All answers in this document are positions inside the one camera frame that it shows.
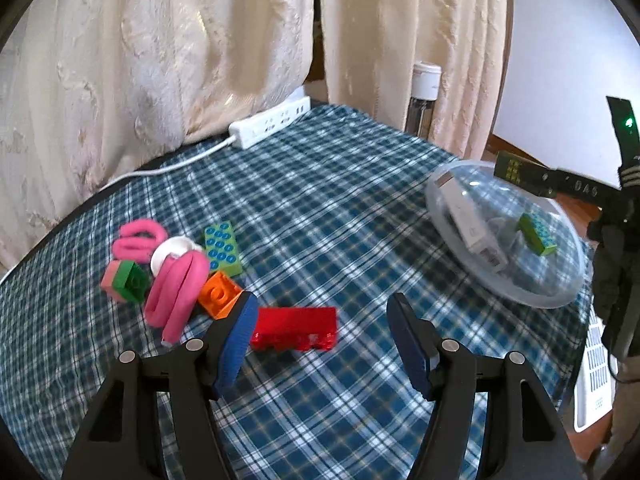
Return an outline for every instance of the orange lego brick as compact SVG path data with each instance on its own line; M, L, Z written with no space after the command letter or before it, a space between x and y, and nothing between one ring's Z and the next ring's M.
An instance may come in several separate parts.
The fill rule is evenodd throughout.
M218 270L204 284L198 302L213 319L222 319L229 315L242 288L224 272Z

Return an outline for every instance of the power cord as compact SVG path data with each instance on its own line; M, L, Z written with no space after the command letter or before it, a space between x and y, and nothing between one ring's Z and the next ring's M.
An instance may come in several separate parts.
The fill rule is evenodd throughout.
M607 366L609 367L609 373L611 374L611 377L613 377L613 380L616 381L619 384L636 384L636 383L640 383L640 379L620 379L618 378L618 376L613 373L613 367L611 366L611 354L609 353L609 350L607 349Z
M118 178L114 178L113 180L111 180L106 186L101 187L100 191L104 191L108 187L111 187L114 184L120 182L121 180L125 180L126 178L131 178L134 176L156 176L156 175L169 173L170 171L179 170L180 168L184 168L185 166L193 164L194 162L200 160L201 158L205 158L206 156L211 155L211 153L218 152L222 148L226 148L227 146L230 146L235 140L236 140L236 136L229 136L222 142L217 143L215 146L211 146L208 150L205 150L202 153L192 156L191 158L188 158L187 160L184 160L182 162L178 162L177 164L165 166L164 168L158 168L157 170L130 171L129 173L122 174Z
M16 267L16 265L14 265L13 267L11 267L11 269L8 269L7 272L5 272L1 277L0 277L0 285L2 285L4 283L4 280L6 280L9 277L9 274L11 274L12 272L14 272L14 269Z

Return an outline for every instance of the blue gripper pad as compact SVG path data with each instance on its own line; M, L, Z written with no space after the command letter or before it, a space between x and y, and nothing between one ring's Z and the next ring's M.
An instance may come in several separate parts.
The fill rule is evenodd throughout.
M223 390L236 382L242 361L244 361L244 354L246 354L246 349L258 322L258 300L253 294L249 296L244 305L236 304L234 308L242 308L242 312L229 331L218 359L218 378L213 384L213 388L219 396Z
M386 302L386 320L411 386L427 399L431 392L427 374L438 365L439 354L433 346L433 354L426 355L418 343L414 330L422 320L415 315L404 295L397 292Z

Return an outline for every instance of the black bracket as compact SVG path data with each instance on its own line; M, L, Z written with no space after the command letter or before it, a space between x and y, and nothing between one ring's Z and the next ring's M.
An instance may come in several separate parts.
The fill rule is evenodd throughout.
M168 392L182 469L187 480L234 480L210 400L218 359L236 320L255 297L244 292L231 314L212 323L203 339L151 358L123 352L76 434L63 480L166 479L156 393ZM475 394L488 392L478 479L580 480L580 471L556 410L526 359L473 355L417 318L404 295L387 303L389 326L412 385L434 400L411 480L455 480L468 440ZM411 355L415 343L420 358Z
M398 292L386 312L412 386L435 401L410 480L459 477L480 392L488 393L488 404L477 480L581 479L556 409L522 354L474 355L440 338Z

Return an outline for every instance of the cream curtain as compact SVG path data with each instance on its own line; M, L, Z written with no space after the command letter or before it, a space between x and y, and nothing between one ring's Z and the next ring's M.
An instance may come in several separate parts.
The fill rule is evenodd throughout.
M429 140L480 158L500 88L507 0L321 0L329 101L403 129L415 60L443 68Z
M110 178L282 101L313 0L35 0L0 54L0 264Z

